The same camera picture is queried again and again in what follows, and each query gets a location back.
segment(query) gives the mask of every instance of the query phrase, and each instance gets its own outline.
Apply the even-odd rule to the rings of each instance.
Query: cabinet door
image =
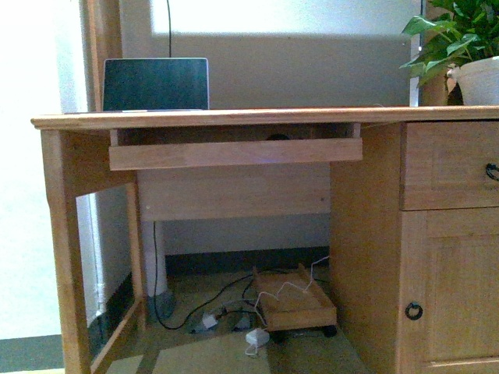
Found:
[[[398,372],[498,373],[499,208],[401,215]]]

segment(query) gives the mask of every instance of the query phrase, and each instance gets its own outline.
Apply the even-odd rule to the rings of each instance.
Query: desk leg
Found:
[[[109,170],[109,138],[77,132],[41,132],[51,214],[65,374],[104,374],[135,326],[146,326],[145,280],[136,173]],[[135,302],[101,353],[91,361],[76,197],[126,185]]]
[[[54,242],[65,374],[90,374],[90,349],[81,267],[80,236],[67,139],[41,132],[47,200]]]
[[[126,185],[126,196],[128,200],[128,222],[130,235],[130,256],[132,261],[132,281],[133,294],[136,300],[142,300],[140,310],[138,311],[137,324],[139,330],[146,329],[147,308],[145,292],[145,268],[142,251],[142,235],[140,230],[140,208],[139,208],[139,189],[135,182]]]

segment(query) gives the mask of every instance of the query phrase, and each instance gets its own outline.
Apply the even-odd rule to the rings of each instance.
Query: laptop screen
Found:
[[[104,63],[104,111],[209,109],[206,58],[115,58]]]

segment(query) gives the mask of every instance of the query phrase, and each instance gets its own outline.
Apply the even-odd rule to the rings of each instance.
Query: desk back panel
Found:
[[[138,171],[145,221],[329,213],[329,163]]]

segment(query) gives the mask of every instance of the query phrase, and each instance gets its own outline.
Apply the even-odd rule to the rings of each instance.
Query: power adapter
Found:
[[[270,340],[270,338],[271,336],[269,335],[269,333],[259,327],[246,334],[246,341],[248,342],[248,344],[254,345],[258,348],[265,345]]]

